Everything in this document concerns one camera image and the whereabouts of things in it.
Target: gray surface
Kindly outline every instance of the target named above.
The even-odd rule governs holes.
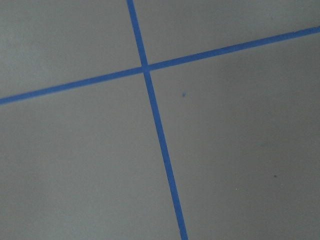
[[[2,0],[0,36],[0,98],[140,66],[124,0]]]
[[[149,63],[320,25],[319,0],[137,0]]]
[[[317,34],[152,72],[190,240],[319,238],[319,65]]]
[[[142,75],[0,115],[1,240],[180,239]]]

